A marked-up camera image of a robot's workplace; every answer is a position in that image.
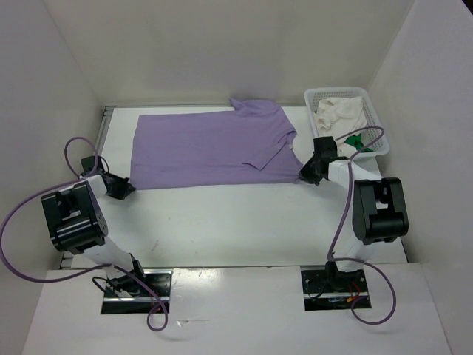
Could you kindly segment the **purple t-shirt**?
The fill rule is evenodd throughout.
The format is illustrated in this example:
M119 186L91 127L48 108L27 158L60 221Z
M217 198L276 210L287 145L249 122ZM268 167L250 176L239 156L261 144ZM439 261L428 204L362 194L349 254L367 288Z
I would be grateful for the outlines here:
M141 115L130 180L139 190L295 183L296 129L269 100L231 100L233 110Z

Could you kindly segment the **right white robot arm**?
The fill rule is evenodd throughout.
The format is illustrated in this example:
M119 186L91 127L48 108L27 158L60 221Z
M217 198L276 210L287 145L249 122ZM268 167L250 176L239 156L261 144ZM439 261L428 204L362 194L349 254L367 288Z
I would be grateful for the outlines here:
M347 192L327 261L341 272L362 269L372 259L375 245L393 243L409 230L402 182L369 172L348 158L314 154L299 177L319 185L335 183Z

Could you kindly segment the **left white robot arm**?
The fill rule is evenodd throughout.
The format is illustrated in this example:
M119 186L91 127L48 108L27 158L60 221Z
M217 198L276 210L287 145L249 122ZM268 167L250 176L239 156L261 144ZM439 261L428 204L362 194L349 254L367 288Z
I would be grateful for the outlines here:
M144 280L140 262L109 236L99 199L109 184L102 175L82 177L41 197L48 232L58 251L82 255L106 269L108 278L125 280L130 273Z

